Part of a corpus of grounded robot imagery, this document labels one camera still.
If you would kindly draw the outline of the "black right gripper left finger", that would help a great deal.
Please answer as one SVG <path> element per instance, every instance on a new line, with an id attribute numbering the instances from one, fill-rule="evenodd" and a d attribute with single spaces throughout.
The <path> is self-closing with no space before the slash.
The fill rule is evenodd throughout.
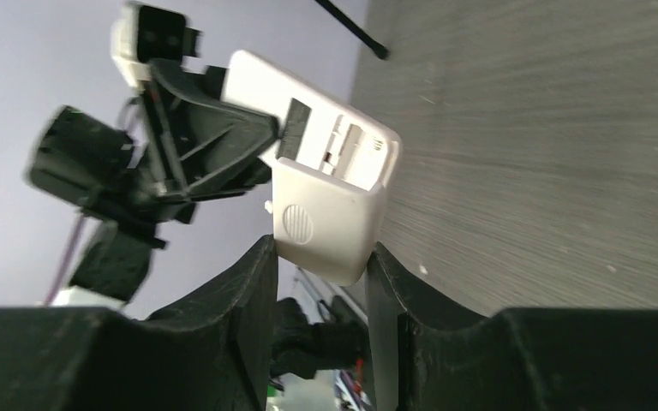
<path id="1" fill-rule="evenodd" d="M 0 308 L 0 410 L 262 410 L 277 286 L 265 235 L 148 319 Z"/>

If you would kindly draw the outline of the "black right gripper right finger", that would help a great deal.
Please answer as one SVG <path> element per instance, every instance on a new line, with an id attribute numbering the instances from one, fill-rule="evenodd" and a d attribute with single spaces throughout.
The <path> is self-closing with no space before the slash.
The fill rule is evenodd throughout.
<path id="1" fill-rule="evenodd" d="M 379 410 L 658 410 L 658 310 L 509 308 L 484 317 L 368 261 Z"/>

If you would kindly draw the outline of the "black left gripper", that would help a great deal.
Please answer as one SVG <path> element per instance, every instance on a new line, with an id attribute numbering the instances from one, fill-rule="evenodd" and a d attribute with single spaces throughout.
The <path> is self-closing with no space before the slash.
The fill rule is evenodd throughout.
<path id="1" fill-rule="evenodd" d="M 259 156 L 278 140 L 278 119 L 222 100 L 227 68 L 189 73 L 177 61 L 153 59 L 148 73 L 141 97 L 164 201 L 236 197 L 269 180 Z"/>

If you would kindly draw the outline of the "red and white remote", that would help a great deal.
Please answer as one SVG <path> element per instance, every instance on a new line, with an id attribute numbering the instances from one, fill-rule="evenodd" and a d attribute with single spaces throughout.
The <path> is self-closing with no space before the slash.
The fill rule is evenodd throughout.
<path id="1" fill-rule="evenodd" d="M 288 158 L 365 190 L 391 185 L 403 150 L 398 134 L 288 69 L 236 51 L 221 98 L 278 120 L 280 140 L 259 156 L 266 165 Z"/>

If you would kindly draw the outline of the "white remote battery cover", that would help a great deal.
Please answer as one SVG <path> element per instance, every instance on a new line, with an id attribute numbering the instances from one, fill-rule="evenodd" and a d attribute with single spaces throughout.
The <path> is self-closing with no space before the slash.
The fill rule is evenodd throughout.
<path id="1" fill-rule="evenodd" d="M 379 236 L 386 187 L 369 190 L 288 158 L 272 168 L 278 256 L 338 286 L 357 283 Z"/>

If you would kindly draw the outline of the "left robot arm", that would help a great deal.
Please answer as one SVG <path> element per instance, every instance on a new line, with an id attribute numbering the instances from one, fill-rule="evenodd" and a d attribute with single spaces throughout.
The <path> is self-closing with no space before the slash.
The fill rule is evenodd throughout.
<path id="1" fill-rule="evenodd" d="M 168 59 L 148 64 L 134 100 L 147 129 L 139 159 L 126 130 L 71 106 L 55 115 L 29 179 L 99 226 L 50 304 L 122 307 L 147 278 L 153 251 L 165 247 L 161 223 L 190 223 L 200 202 L 240 196 L 270 180 L 260 155 L 278 141 L 278 119 L 217 99 L 223 74 L 213 67 L 190 74 Z"/>

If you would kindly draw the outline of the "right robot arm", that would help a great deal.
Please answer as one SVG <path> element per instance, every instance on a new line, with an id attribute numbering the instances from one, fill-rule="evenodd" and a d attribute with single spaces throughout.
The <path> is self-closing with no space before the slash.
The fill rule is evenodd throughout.
<path id="1" fill-rule="evenodd" d="M 368 262 L 368 323 L 278 301 L 260 238 L 148 319 L 0 308 L 0 410 L 262 410 L 269 380 L 354 368 L 378 410 L 658 410 L 658 310 L 510 308 L 486 318 Z"/>

